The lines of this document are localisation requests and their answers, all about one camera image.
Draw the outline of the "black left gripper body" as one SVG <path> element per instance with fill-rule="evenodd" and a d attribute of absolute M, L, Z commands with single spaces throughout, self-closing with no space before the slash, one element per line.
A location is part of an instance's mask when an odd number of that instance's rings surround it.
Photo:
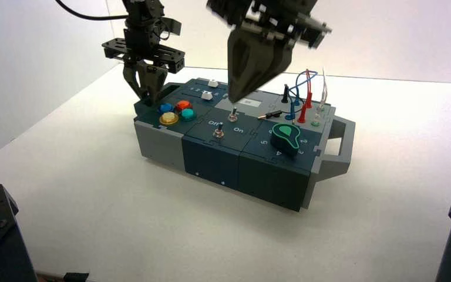
<path fill-rule="evenodd" d="M 177 73 L 184 67 L 185 52 L 160 42 L 162 33 L 180 35 L 181 22 L 166 18 L 149 18 L 140 22 L 125 20 L 123 38 L 114 38 L 102 44 L 105 57 L 140 61 L 149 60 L 153 65 L 165 67 L 170 73 Z"/>

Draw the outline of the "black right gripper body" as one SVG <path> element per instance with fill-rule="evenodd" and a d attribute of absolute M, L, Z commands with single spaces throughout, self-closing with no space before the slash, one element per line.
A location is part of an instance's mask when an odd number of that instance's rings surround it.
<path fill-rule="evenodd" d="M 321 42 L 321 22 L 311 17 L 316 1 L 207 1 L 232 28 L 266 33 L 280 40 Z"/>

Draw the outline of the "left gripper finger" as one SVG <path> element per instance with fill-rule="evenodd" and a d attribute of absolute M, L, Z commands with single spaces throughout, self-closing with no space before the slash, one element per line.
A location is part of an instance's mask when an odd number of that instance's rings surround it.
<path fill-rule="evenodd" d="M 142 88 L 146 95 L 144 103 L 152 106 L 160 99 L 160 92 L 168 74 L 166 68 L 146 64 L 142 70 Z"/>
<path fill-rule="evenodd" d="M 133 92 L 139 99 L 143 99 L 143 95 L 140 92 L 140 86 L 136 79 L 136 67 L 133 63 L 125 62 L 123 68 L 123 77 Z"/>

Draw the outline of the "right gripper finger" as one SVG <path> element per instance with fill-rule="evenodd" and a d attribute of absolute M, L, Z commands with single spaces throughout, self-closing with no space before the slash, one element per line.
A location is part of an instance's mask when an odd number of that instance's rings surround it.
<path fill-rule="evenodd" d="M 254 72 L 250 79 L 248 92 L 251 93 L 259 87 L 284 72 L 292 60 L 293 46 L 287 41 L 273 41 L 263 46 L 254 59 Z"/>
<path fill-rule="evenodd" d="M 235 28 L 228 38 L 228 98 L 236 103 L 276 77 L 275 39 Z"/>

